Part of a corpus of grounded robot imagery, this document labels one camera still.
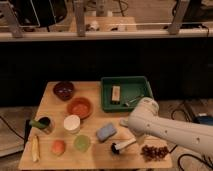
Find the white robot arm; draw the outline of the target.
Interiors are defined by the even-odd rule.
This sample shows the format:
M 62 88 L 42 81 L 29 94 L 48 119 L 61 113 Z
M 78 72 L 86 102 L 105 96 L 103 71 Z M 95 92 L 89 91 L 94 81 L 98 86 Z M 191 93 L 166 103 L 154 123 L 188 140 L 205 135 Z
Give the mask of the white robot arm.
M 129 130 L 135 136 L 152 135 L 213 157 L 213 126 L 162 118 L 158 111 L 154 99 L 142 98 L 128 117 Z

